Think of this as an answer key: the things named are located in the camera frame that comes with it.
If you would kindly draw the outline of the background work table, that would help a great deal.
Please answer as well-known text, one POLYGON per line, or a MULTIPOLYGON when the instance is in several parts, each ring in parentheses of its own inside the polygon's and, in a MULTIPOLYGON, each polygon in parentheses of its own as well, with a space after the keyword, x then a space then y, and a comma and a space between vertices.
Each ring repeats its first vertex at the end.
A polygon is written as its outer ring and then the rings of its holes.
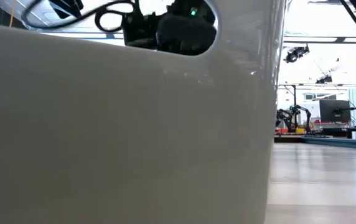
POLYGON ((296 134, 274 135, 274 143, 305 143, 310 138, 315 138, 315 136, 296 134))

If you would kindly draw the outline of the black computer monitor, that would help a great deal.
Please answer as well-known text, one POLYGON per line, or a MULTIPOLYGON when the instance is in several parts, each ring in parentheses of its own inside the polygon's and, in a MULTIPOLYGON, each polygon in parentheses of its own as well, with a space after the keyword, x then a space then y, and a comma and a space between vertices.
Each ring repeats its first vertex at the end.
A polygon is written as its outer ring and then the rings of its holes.
POLYGON ((349 101, 320 100, 319 110, 322 122, 348 123, 351 120, 349 101))

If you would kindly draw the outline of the background black station frame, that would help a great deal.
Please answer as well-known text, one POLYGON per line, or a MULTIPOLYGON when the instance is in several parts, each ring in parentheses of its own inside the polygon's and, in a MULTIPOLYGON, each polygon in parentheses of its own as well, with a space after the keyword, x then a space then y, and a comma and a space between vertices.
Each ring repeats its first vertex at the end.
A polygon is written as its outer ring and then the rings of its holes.
POLYGON ((288 110, 290 106, 300 105, 311 112, 310 127, 314 132, 356 139, 356 110, 350 112, 351 120, 348 123, 322 122, 319 110, 320 100, 349 101, 348 90, 351 88, 356 88, 356 85, 302 83, 280 85, 277 108, 288 110))

